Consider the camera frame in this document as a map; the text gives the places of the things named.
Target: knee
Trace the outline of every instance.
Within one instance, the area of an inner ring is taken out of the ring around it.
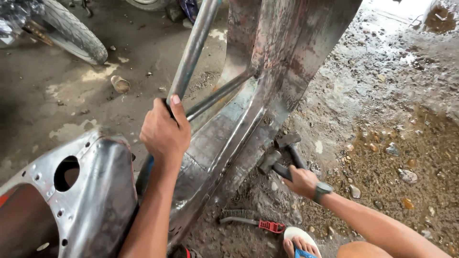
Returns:
[[[391,258],[381,248],[364,241],[350,242],[338,249],[336,258]]]

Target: motorcycle tire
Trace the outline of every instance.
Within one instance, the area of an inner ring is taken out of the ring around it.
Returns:
[[[45,14],[41,17],[54,30],[46,36],[56,45],[90,64],[101,65],[108,57],[101,41],[67,8],[55,0],[43,0]]]
[[[156,0],[156,2],[151,4],[142,4],[136,0],[126,0],[126,2],[144,11],[163,11],[171,0]]]

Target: blue flip-flop strap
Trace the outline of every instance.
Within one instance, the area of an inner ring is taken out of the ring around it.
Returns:
[[[298,249],[297,246],[295,246],[295,244],[293,244],[293,249],[295,250],[295,258],[300,258],[300,257],[317,258],[314,255],[312,255],[312,254],[310,254],[310,253],[308,253],[306,251]]]

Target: right hand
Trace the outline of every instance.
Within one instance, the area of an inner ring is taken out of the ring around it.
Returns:
[[[313,200],[316,185],[319,183],[317,176],[309,170],[296,168],[293,165],[289,166],[289,170],[293,182],[288,179],[283,179],[285,185],[287,185],[290,190],[294,191],[298,195]]]
[[[156,98],[140,132],[140,140],[155,162],[181,162],[190,146],[191,127],[179,96],[172,95],[170,105],[175,119],[171,117],[164,101]]]

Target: fingernail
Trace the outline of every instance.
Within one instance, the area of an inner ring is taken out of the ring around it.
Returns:
[[[177,94],[172,95],[171,99],[172,99],[172,103],[174,103],[174,104],[179,104],[180,103],[180,98],[179,98],[179,95],[177,95]]]

